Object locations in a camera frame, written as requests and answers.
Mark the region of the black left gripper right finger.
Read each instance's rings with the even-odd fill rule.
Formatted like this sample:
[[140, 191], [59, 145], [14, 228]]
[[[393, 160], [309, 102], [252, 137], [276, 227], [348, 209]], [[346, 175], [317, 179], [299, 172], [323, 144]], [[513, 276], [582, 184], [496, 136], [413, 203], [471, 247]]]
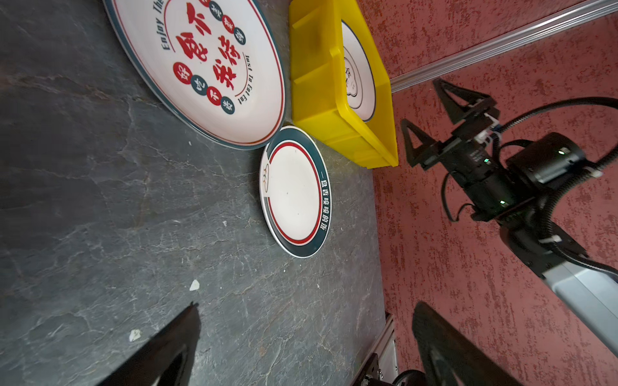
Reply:
[[519, 385], [426, 302], [415, 306], [412, 331], [428, 385]]

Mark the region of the green rim plate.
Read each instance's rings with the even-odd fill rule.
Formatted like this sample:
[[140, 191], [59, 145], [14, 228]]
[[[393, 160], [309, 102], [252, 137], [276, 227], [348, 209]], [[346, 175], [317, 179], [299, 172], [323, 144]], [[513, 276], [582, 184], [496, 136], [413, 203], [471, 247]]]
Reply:
[[314, 140], [288, 125], [262, 153], [260, 204], [267, 226], [284, 251], [309, 258], [323, 247], [332, 218], [328, 169]]

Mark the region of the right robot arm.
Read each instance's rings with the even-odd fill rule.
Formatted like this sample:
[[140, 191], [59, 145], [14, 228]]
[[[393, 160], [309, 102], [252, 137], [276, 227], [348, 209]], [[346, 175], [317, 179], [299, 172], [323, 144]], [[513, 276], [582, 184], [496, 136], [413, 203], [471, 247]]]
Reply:
[[500, 160], [505, 147], [491, 96], [434, 81], [455, 130], [445, 142], [409, 121], [402, 122], [408, 163], [429, 169], [442, 164], [468, 196], [475, 221], [494, 220], [501, 239], [612, 352], [617, 349], [617, 271], [594, 262], [552, 220], [560, 199], [599, 178], [617, 159], [611, 150], [597, 162], [560, 133], [537, 141], [518, 139], [518, 153]]

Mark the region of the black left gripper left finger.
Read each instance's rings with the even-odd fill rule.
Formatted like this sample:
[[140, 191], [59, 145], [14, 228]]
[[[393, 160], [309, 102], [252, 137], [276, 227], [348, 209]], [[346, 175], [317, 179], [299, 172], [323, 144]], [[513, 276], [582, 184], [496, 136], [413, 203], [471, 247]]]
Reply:
[[188, 385], [200, 333], [198, 305], [192, 303], [100, 384]]

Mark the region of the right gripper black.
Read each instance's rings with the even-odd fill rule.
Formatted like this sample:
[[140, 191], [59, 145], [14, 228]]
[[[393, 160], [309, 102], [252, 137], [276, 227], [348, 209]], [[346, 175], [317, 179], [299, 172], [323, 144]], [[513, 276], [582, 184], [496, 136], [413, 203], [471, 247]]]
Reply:
[[[475, 210], [473, 220], [487, 222], [539, 198], [543, 191], [556, 188], [560, 178], [584, 165], [584, 152], [559, 133], [549, 133], [536, 142], [519, 139], [501, 144], [501, 138], [495, 137], [491, 145], [477, 143], [475, 136], [489, 126], [489, 119], [484, 115], [497, 120], [494, 99], [442, 78], [436, 78], [432, 84], [450, 121], [458, 125], [451, 138], [436, 141], [407, 119], [402, 119], [401, 130], [411, 167], [443, 164], [446, 168], [441, 197], [451, 222], [459, 218], [452, 216], [447, 205], [446, 187], [450, 178], [471, 199], [469, 205]], [[505, 125], [500, 124], [495, 134], [503, 134], [534, 115], [525, 113]]]

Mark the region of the white plate flower outline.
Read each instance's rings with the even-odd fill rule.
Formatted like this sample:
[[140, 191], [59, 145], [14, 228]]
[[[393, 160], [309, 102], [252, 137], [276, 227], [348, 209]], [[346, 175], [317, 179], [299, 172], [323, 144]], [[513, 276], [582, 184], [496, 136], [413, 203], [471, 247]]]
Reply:
[[373, 118], [377, 92], [369, 58], [357, 35], [342, 21], [344, 80], [349, 107], [363, 122]]

